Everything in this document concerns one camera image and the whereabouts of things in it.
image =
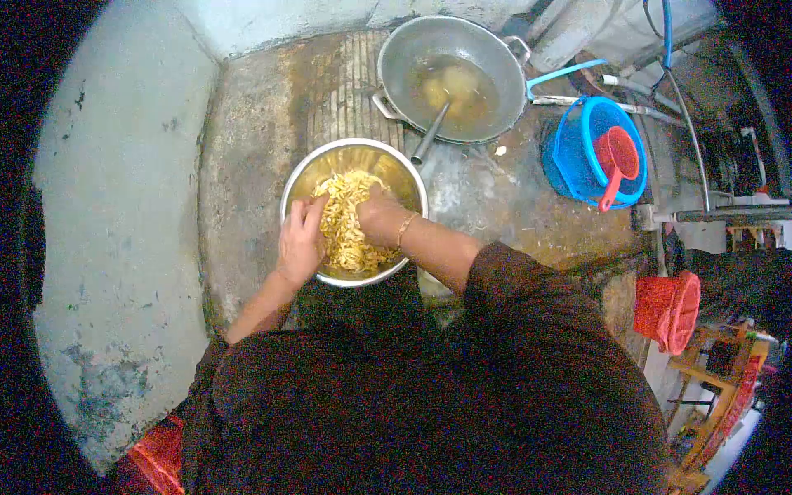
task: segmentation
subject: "red cup handle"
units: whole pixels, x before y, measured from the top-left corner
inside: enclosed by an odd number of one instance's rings
[[[601,212],[606,212],[611,209],[613,202],[616,199],[616,193],[619,191],[619,186],[622,184],[622,174],[618,170],[613,171],[611,181],[607,183],[605,194],[600,198],[600,203],[597,207]]]

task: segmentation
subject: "person's left hand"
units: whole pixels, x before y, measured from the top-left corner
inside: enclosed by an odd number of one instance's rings
[[[291,213],[280,228],[277,271],[295,291],[316,273],[325,257],[319,223],[329,199],[325,194],[292,201]]]

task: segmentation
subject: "cooking oil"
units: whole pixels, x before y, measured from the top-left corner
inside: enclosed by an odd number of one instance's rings
[[[450,101],[440,133],[488,135],[500,102],[495,82],[476,64],[452,55],[418,60],[410,75],[410,93],[418,102],[416,121],[427,128]]]

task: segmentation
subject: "blue bucket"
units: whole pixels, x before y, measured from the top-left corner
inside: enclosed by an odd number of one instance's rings
[[[581,97],[564,113],[554,139],[549,139],[543,155],[545,174],[558,194],[597,206],[605,193],[607,176],[594,153],[594,141],[613,126],[620,126],[635,143],[638,177],[622,179],[611,210],[628,208],[638,202],[646,188],[646,152],[632,119],[615,102],[605,97]]]

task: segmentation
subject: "red measuring cup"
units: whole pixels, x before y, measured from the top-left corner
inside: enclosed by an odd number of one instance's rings
[[[640,162],[630,135],[618,125],[594,140],[594,154],[607,176],[608,183],[598,207],[601,212],[611,209],[622,179],[634,181],[638,177]]]

